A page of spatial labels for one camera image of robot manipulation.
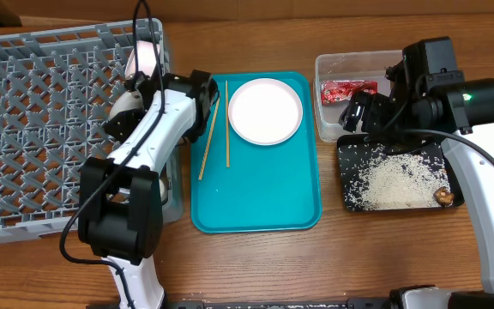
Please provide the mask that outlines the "grey small bowl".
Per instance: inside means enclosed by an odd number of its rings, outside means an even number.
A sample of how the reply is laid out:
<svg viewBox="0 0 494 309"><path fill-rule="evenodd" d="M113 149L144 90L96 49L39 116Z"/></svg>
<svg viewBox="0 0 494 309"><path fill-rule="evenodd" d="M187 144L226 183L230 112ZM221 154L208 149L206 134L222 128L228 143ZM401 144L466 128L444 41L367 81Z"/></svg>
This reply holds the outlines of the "grey small bowl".
<svg viewBox="0 0 494 309"><path fill-rule="evenodd" d="M115 118L120 112L126 112L129 110L137 110L143 108L143 102L141 95L137 92L125 92L123 93L113 104L110 113L109 120Z"/></svg>

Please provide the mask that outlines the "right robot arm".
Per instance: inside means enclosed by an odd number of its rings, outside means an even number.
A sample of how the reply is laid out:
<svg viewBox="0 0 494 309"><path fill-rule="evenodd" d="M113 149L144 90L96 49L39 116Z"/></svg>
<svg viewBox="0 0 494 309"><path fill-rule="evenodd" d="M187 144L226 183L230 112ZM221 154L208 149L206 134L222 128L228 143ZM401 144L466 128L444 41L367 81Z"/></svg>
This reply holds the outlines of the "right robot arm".
<svg viewBox="0 0 494 309"><path fill-rule="evenodd" d="M467 81L449 37L422 39L386 70L390 95L355 94L348 119L367 140L440 145L460 187L479 249L482 290L419 285L391 291L389 308L494 308L494 79Z"/></svg>

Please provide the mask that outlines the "red snack wrapper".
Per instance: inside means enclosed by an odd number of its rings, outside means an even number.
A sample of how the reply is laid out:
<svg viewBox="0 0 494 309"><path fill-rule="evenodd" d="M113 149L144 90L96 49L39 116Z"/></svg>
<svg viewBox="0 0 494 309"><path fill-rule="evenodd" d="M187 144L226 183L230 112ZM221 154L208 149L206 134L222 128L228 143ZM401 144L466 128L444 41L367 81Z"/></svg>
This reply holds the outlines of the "red snack wrapper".
<svg viewBox="0 0 494 309"><path fill-rule="evenodd" d="M376 81L325 81L321 86L322 104L333 105L343 100L350 100L358 91L375 94L377 92Z"/></svg>

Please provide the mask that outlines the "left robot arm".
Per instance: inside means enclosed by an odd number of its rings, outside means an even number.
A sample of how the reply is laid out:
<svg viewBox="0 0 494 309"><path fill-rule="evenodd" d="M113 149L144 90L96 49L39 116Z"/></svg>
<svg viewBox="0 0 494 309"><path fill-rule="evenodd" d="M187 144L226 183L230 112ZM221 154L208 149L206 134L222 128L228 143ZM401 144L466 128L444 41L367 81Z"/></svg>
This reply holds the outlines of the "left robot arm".
<svg viewBox="0 0 494 309"><path fill-rule="evenodd" d="M206 71L140 75L112 108L105 132L120 145L80 170L79 240L112 269L122 308L160 308L153 253L170 205L160 175L182 139L206 130L218 86Z"/></svg>

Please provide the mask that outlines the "pink small bowl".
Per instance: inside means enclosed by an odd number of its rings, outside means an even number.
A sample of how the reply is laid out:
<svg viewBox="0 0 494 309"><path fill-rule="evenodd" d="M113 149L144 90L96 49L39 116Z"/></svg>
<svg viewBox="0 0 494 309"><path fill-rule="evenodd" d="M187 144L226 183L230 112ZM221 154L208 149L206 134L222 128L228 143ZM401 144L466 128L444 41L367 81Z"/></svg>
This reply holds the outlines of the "pink small bowl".
<svg viewBox="0 0 494 309"><path fill-rule="evenodd" d="M139 56L139 71L146 76L151 76L156 65L153 44L149 41L140 40L136 43L136 51ZM130 80L136 73L136 57L134 51L130 53L124 72L126 80Z"/></svg>

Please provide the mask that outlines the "white paper cup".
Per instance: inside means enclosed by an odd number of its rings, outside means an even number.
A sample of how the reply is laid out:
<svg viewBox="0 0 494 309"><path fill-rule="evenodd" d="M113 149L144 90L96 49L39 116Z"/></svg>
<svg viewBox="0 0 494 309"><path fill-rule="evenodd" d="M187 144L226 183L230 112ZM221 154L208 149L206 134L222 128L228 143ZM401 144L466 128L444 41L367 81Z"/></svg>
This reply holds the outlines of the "white paper cup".
<svg viewBox="0 0 494 309"><path fill-rule="evenodd" d="M159 179L160 186L160 201L165 205L169 199L169 181L167 179Z"/></svg>

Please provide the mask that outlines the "white round plate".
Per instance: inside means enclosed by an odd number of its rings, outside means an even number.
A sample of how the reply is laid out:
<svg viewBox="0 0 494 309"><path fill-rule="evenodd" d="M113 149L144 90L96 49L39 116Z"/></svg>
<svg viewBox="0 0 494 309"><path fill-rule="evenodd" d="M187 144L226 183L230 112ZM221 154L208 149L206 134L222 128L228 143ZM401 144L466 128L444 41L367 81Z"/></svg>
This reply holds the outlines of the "white round plate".
<svg viewBox="0 0 494 309"><path fill-rule="evenodd" d="M296 133L304 111L291 86L273 78L257 78L234 92L227 116L234 131L246 142L273 146Z"/></svg>

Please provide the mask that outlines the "wooden chopstick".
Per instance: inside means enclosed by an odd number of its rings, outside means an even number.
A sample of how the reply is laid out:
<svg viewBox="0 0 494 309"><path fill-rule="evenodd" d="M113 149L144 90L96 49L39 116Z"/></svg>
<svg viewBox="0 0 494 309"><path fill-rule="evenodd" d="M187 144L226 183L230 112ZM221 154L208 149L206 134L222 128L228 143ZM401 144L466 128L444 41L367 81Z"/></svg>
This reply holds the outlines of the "wooden chopstick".
<svg viewBox="0 0 494 309"><path fill-rule="evenodd" d="M214 127L215 127L216 120L217 120L217 117L218 117L219 107L220 107L220 98L218 98L217 101L216 101L216 103L215 103L214 114L213 114L211 125L210 125L210 128L209 128L208 139L207 139L207 142L206 142L206 147L205 147L205 151L204 151L203 158L202 158L202 164L201 164L200 172L199 172L199 175L198 175L198 180L199 181L201 181L203 179L203 175L204 175L205 168L206 168L206 165L207 165L208 154L209 154L209 151L210 151L210 145L211 145L212 138L213 138Z"/></svg>
<svg viewBox="0 0 494 309"><path fill-rule="evenodd" d="M225 81L226 168L230 168L229 83Z"/></svg>

